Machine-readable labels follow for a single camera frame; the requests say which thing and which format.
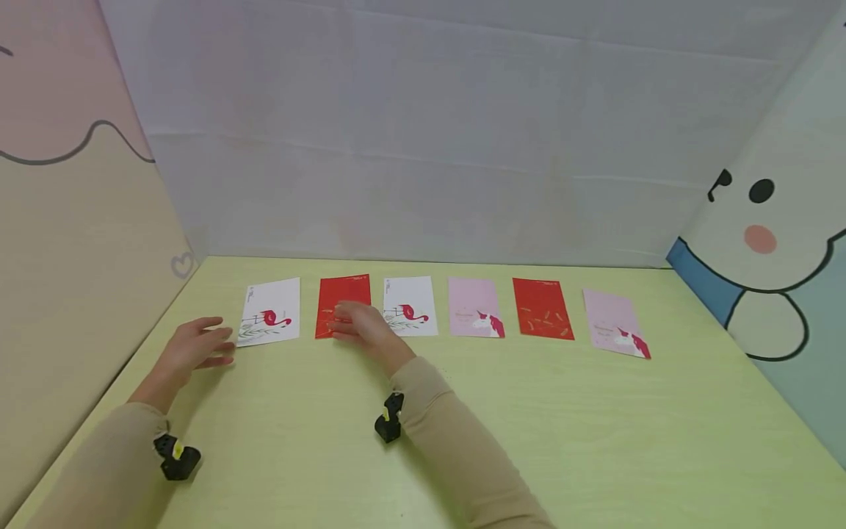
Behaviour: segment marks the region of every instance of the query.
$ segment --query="card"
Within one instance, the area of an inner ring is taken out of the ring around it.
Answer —
[[[382,316],[398,336],[437,336],[431,277],[385,278]]]
[[[247,287],[238,347],[299,338],[299,278]]]
[[[590,289],[583,292],[594,347],[647,360],[652,358],[629,298]]]
[[[514,299],[522,334],[575,339],[558,281],[514,278]]]
[[[317,299],[317,327],[315,338],[331,338],[329,323],[335,321],[335,305],[339,301],[358,301],[369,305],[370,274],[364,273],[345,278],[323,278],[320,280],[320,295]]]
[[[505,338],[493,281],[449,278],[449,332],[454,336]]]

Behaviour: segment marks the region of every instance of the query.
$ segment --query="pink envelope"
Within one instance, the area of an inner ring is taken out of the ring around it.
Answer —
[[[594,347],[647,360],[652,358],[629,298],[590,289],[582,292]]]
[[[493,281],[449,278],[449,332],[453,336],[505,338]]]

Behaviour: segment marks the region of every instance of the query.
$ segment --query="hand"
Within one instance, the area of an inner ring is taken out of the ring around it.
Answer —
[[[373,306],[341,301],[335,306],[335,319],[329,324],[332,337],[360,347],[388,377],[415,358],[414,351],[393,333]]]
[[[232,334],[231,327],[208,328],[221,323],[221,317],[201,317],[177,327],[152,372],[184,386],[195,369],[231,364],[232,356],[212,356],[235,349],[234,343],[226,341]]]
[[[226,341],[232,334],[231,328],[208,328],[221,323],[221,317],[202,317],[177,327],[156,365],[129,397],[129,402],[148,404],[166,415],[179,389],[191,379],[191,372],[231,364],[232,356],[212,356],[235,348],[235,344]]]

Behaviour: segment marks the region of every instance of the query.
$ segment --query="heart outline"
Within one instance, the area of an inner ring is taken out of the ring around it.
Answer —
[[[185,260],[188,260],[188,269],[184,272],[179,270],[180,266],[184,266]],[[170,258],[170,271],[173,275],[180,279],[187,279],[191,275],[191,270],[194,270],[194,254],[186,251],[181,256],[173,256]]]

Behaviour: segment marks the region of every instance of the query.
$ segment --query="white backdrop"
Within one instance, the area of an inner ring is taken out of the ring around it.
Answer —
[[[839,0],[101,0],[199,256],[656,266]]]

